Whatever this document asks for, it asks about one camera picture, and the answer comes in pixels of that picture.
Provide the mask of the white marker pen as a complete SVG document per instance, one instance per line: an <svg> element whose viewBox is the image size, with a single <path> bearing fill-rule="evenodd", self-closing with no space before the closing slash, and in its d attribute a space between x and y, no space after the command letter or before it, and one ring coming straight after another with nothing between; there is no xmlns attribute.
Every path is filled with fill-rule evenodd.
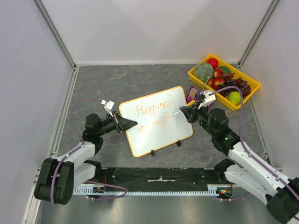
<svg viewBox="0 0 299 224"><path fill-rule="evenodd" d="M191 100L186 106L182 106L182 107L180 107L180 108L179 108L179 111L176 112L176 113L174 113L173 116L178 115L179 113L181 113L181 112L183 111L183 109L188 108L188 107L194 105L194 103L195 103L195 100Z"/></svg>

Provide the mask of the yellow framed whiteboard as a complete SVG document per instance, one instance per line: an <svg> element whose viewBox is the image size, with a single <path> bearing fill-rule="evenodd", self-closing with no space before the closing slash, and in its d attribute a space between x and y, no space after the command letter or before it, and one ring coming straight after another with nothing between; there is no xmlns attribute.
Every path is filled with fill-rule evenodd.
<svg viewBox="0 0 299 224"><path fill-rule="evenodd" d="M192 124L182 113L175 115L185 105L181 86L121 103L120 115L137 122L126 131L132 155L138 158L191 137Z"/></svg>

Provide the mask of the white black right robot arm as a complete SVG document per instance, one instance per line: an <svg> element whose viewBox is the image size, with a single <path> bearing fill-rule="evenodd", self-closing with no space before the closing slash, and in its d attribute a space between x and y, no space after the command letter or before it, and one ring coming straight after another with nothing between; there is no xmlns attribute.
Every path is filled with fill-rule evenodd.
<svg viewBox="0 0 299 224"><path fill-rule="evenodd" d="M289 178L261 159L241 136L232 131L224 110L208 111L197 106L182 106L189 123L199 125L212 137L213 146L227 156L225 167L214 171L218 183L235 183L264 203L268 212L286 224L299 213L299 179Z"/></svg>

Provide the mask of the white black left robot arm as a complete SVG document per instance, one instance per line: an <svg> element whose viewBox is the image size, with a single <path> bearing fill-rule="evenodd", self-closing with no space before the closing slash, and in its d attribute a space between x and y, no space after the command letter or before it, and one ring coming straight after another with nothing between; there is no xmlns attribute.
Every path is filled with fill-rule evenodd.
<svg viewBox="0 0 299 224"><path fill-rule="evenodd" d="M85 181L99 183L103 177L102 171L87 160L100 151L102 136L112 131L123 133L137 124L117 112L112 112L105 120L95 113L89 114L80 143L60 157L43 161L34 191L35 199L65 205L73 191Z"/></svg>

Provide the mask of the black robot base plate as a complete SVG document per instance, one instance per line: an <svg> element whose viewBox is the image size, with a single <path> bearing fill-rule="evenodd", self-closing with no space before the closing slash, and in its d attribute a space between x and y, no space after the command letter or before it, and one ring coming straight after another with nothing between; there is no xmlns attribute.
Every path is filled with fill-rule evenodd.
<svg viewBox="0 0 299 224"><path fill-rule="evenodd" d="M129 191L204 191L210 184L232 185L213 168L101 168L86 181L93 182L120 186Z"/></svg>

